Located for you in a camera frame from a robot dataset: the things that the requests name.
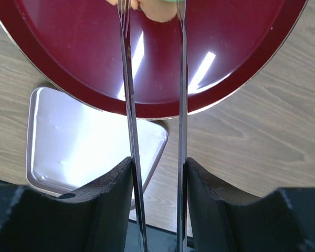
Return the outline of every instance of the wooden table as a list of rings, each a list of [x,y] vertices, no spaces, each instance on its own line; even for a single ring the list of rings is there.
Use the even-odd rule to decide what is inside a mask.
[[[29,96],[46,79],[0,26],[0,179],[26,184]],[[176,230],[178,120],[144,194],[148,224]],[[315,0],[288,40],[234,95],[188,122],[188,155],[215,175],[264,196],[315,186]]]

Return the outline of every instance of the red bowl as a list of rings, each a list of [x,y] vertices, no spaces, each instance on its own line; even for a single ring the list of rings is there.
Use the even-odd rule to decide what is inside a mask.
[[[285,40],[307,0],[187,0],[188,110],[222,100]],[[84,103],[126,114],[117,8],[105,0],[0,0],[0,21],[29,60]],[[131,12],[136,112],[179,113],[181,33]]]

